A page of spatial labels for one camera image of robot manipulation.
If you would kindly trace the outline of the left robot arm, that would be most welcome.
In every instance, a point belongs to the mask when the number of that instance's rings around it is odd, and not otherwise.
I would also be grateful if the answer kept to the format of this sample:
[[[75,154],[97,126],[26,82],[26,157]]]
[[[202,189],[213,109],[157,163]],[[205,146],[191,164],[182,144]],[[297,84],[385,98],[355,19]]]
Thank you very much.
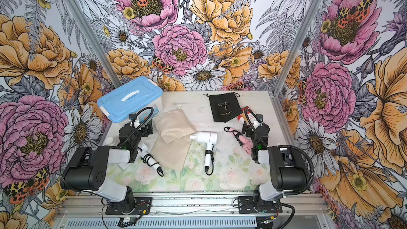
[[[78,148],[62,173],[61,187],[65,190],[86,192],[107,202],[107,215],[148,214],[152,198],[136,198],[130,186],[119,184],[107,176],[112,164],[130,165],[148,151],[142,137],[153,133],[152,121],[134,128],[128,123],[119,131],[117,146]]]

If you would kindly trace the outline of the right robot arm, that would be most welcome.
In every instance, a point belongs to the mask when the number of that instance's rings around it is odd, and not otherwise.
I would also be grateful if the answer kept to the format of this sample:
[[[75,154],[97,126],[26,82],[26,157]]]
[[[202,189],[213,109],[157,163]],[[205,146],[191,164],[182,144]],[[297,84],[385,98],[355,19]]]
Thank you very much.
[[[256,186],[252,197],[237,198],[241,214],[281,213],[280,200],[309,190],[314,179],[315,168],[306,152],[292,145],[266,146],[269,131],[265,124],[254,129],[245,123],[242,133],[236,138],[242,146],[246,146],[244,137],[251,140],[252,160],[269,166],[270,174],[269,180]]]

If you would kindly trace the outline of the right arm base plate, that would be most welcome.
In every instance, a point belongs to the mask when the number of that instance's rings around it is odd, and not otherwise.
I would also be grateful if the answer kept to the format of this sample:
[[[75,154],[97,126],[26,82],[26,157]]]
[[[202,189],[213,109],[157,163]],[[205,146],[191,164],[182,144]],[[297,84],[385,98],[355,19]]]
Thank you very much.
[[[283,212],[280,203],[264,201],[253,196],[238,196],[237,208],[240,214],[279,214]]]

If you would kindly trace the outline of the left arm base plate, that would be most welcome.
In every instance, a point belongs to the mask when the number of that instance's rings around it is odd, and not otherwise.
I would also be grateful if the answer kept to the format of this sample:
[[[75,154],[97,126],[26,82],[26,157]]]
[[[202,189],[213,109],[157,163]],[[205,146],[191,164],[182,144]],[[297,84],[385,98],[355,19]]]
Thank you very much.
[[[106,215],[148,215],[152,206],[152,197],[137,197],[133,200],[111,202]]]

